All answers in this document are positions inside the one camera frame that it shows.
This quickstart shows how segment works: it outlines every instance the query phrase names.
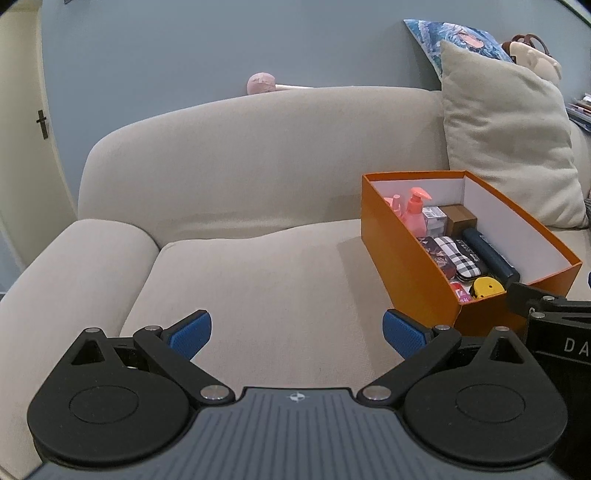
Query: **sofa backrest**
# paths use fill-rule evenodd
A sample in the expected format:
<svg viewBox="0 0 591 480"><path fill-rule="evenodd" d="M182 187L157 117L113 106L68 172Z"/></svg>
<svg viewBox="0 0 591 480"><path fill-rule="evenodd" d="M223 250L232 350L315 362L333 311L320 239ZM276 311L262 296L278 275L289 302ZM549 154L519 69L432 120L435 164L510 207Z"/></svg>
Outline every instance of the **sofa backrest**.
<svg viewBox="0 0 591 480"><path fill-rule="evenodd" d="M79 217L130 223L160 247L244 238L358 218L363 173L448 168L440 92L265 93L107 135L88 156Z"/></svg>

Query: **printed pillow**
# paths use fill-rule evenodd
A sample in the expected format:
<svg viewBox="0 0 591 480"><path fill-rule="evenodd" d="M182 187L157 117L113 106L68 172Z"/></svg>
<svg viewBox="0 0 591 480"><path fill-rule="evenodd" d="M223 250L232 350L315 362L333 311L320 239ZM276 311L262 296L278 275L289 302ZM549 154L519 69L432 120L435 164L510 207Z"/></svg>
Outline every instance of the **printed pillow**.
<svg viewBox="0 0 591 480"><path fill-rule="evenodd" d="M406 26L423 48L425 55L435 68L439 80L441 80L441 40L479 53L490 59L510 61L510 56L502 49L493 36L483 30L470 27L462 27L454 23L428 22L426 20L405 20Z"/></svg>

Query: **checkered case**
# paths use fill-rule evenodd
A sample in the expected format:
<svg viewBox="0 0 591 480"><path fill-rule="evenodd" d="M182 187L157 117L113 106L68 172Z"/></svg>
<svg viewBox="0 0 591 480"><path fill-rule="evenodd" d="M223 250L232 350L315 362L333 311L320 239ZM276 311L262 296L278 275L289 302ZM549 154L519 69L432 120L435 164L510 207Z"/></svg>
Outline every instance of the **checkered case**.
<svg viewBox="0 0 591 480"><path fill-rule="evenodd" d="M483 271L486 267L484 267L482 264L483 262L478 256L476 256L476 254L474 254L474 256L478 259L481 265L476 265L474 261L464 255L456 245L456 241L452 240L450 237L440 236L437 237L435 241L456 266L456 276L459 280L466 282L472 281L488 272L487 270Z"/></svg>

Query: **light blue wall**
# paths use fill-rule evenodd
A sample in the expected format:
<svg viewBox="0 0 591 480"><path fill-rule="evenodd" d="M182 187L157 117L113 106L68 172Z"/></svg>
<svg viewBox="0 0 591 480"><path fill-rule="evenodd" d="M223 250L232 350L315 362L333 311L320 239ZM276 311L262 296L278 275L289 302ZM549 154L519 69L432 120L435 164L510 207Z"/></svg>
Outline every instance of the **light blue wall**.
<svg viewBox="0 0 591 480"><path fill-rule="evenodd" d="M591 28L556 0L44 0L53 131L74 197L88 152L131 122L243 95L253 73L309 86L439 89L404 18L536 33L566 97L589 89Z"/></svg>

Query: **pink bottle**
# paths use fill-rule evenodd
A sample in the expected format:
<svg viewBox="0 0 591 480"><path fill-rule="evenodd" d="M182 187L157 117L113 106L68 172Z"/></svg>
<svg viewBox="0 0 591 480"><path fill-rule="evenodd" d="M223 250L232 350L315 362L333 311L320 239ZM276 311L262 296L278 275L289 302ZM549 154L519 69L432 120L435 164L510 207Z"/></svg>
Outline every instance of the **pink bottle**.
<svg viewBox="0 0 591 480"><path fill-rule="evenodd" d="M400 195L394 195L393 197L384 197L384 200L386 200L386 203L396 216L400 218L402 216L402 197Z"/></svg>
<svg viewBox="0 0 591 480"><path fill-rule="evenodd" d="M421 187L413 187L410 193L412 196L401 220L414 236L426 236L427 222L423 215L423 199L431 200L431 196Z"/></svg>

